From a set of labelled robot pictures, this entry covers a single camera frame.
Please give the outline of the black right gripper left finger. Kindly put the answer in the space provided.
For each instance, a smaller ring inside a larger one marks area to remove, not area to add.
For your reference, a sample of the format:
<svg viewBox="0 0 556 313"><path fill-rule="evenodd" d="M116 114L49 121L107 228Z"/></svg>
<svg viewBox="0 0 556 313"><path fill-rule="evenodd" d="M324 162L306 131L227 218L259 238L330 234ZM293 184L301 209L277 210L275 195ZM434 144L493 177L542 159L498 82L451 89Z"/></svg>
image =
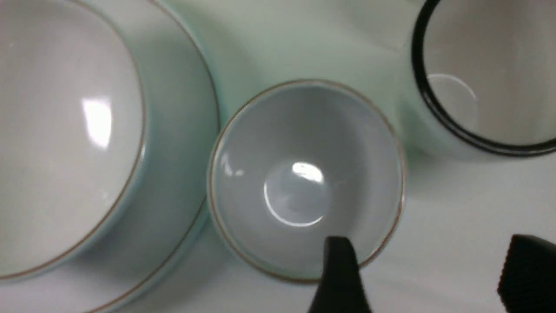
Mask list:
<svg viewBox="0 0 556 313"><path fill-rule="evenodd" d="M324 265L310 313L371 313L356 253L344 236L325 239Z"/></svg>

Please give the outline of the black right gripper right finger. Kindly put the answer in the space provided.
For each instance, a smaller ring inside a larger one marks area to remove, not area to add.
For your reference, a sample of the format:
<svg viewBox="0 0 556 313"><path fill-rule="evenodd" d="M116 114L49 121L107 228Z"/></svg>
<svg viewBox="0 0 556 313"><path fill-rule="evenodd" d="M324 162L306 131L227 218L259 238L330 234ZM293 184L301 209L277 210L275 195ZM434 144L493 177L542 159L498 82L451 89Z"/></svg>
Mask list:
<svg viewBox="0 0 556 313"><path fill-rule="evenodd" d="M554 313L555 244L531 234L513 234L497 291L507 313Z"/></svg>

